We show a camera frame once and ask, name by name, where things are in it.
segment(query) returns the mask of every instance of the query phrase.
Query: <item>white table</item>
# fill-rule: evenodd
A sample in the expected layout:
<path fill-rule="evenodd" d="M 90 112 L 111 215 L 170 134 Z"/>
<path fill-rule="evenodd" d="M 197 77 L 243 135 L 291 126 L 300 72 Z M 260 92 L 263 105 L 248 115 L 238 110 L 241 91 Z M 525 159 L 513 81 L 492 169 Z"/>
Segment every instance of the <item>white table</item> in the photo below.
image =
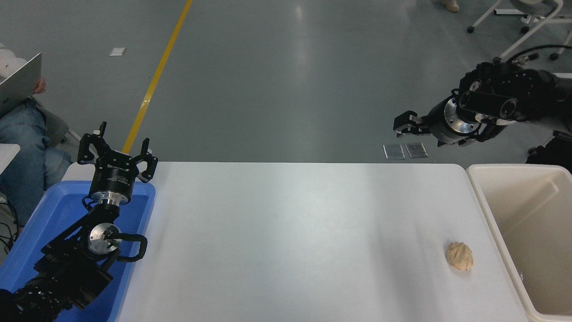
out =
<path fill-rule="evenodd" d="M 527 321 L 459 166 L 160 163 L 152 183 L 118 321 Z"/>
<path fill-rule="evenodd" d="M 0 143 L 0 173 L 4 172 L 19 151 L 20 146 L 17 144 Z"/>

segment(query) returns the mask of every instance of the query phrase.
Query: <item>epoxy floor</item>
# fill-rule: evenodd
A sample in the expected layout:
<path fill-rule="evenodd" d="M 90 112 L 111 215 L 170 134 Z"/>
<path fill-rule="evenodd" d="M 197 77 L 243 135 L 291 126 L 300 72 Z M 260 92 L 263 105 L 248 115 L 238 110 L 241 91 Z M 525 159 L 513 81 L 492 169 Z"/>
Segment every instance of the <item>epoxy floor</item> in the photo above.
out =
<path fill-rule="evenodd" d="M 496 139 L 436 147 L 397 139 L 394 117 L 426 114 L 475 65 L 521 34 L 518 17 L 491 16 L 494 1 L 194 0 L 132 149 L 144 137 L 160 160 L 207 162 L 522 163 L 551 131 L 516 124 Z M 48 91 L 38 98 L 73 130 L 108 122 L 121 150 L 184 0 L 3 1 L 0 42 L 43 53 Z M 503 7 L 510 7 L 507 2 Z M 561 42 L 546 26 L 521 49 Z M 109 57 L 113 47 L 127 47 Z M 572 72 L 572 54 L 529 68 Z M 426 159 L 386 160 L 384 144 L 424 143 Z"/>

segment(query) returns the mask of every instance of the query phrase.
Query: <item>metal plate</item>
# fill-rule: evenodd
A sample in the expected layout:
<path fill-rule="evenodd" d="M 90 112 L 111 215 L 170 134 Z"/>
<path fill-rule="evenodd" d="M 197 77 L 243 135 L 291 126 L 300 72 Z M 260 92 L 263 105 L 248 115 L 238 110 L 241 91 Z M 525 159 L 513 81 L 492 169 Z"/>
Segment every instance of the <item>metal plate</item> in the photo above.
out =
<path fill-rule="evenodd" d="M 499 14 L 499 15 L 503 15 L 503 14 L 509 14 L 509 15 L 525 15 L 525 13 L 523 13 L 522 11 L 518 10 L 518 9 L 495 9 L 495 14 Z"/>
<path fill-rule="evenodd" d="M 403 153 L 401 144 L 384 144 L 383 151 L 385 151 L 388 160 L 405 160 L 405 154 Z"/>
<path fill-rule="evenodd" d="M 123 56 L 123 53 L 125 53 L 125 49 L 127 48 L 126 47 L 113 48 L 111 50 L 111 53 L 109 53 L 109 56 Z"/>
<path fill-rule="evenodd" d="M 411 159 L 427 158 L 427 151 L 423 143 L 407 143 L 405 145 Z"/>
<path fill-rule="evenodd" d="M 109 222 L 104 222 L 95 226 L 92 229 L 92 232 L 89 234 L 89 240 L 88 240 L 89 250 L 91 250 L 94 254 L 103 255 L 117 249 L 117 246 L 119 245 L 118 242 L 112 243 L 108 239 L 104 239 L 105 231 L 107 229 L 111 229 L 116 233 L 121 232 L 116 225 Z"/>
<path fill-rule="evenodd" d="M 479 128 L 479 124 L 477 122 L 466 123 L 459 118 L 457 115 L 457 104 L 454 99 L 450 99 L 447 104 L 445 104 L 443 113 L 445 115 L 445 120 L 447 120 L 447 125 L 455 132 L 469 134 Z"/>

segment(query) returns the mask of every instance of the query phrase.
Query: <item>laptop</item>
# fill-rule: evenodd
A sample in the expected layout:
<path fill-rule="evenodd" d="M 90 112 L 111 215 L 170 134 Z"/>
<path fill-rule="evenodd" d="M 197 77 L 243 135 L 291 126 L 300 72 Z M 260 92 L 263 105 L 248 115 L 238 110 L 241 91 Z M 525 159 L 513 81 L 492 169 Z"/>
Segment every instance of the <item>laptop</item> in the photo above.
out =
<path fill-rule="evenodd" d="M 0 83 L 0 117 L 8 114 L 34 93 L 42 76 L 42 53 Z"/>

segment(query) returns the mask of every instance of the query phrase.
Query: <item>black robotic arm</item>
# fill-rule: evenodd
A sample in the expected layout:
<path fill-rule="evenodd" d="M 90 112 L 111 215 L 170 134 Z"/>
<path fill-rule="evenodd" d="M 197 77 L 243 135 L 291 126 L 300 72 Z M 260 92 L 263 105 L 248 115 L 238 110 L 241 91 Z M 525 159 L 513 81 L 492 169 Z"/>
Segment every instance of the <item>black robotic arm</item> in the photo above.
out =
<path fill-rule="evenodd" d="M 103 139 L 105 126 L 103 122 L 94 134 L 85 134 L 78 153 L 78 163 L 96 166 L 88 195 L 96 205 L 82 201 L 88 213 L 42 248 L 44 256 L 34 265 L 36 277 L 14 293 L 0 289 L 1 321 L 53 322 L 72 305 L 84 309 L 113 279 L 108 273 L 113 263 L 135 262 L 145 255 L 147 239 L 122 233 L 114 221 L 120 205 L 131 201 L 135 178 L 151 180 L 158 159 L 148 150 L 149 139 L 134 158 L 113 151 Z M 90 146 L 96 149 L 97 158 Z M 147 168 L 140 173 L 137 164 L 143 161 Z M 122 241 L 138 242 L 138 254 L 121 256 Z"/>
<path fill-rule="evenodd" d="M 524 121 L 572 133 L 571 94 L 571 79 L 512 63 L 483 62 L 427 115 L 407 111 L 396 117 L 394 131 L 398 137 L 434 135 L 438 146 L 484 142 Z"/>

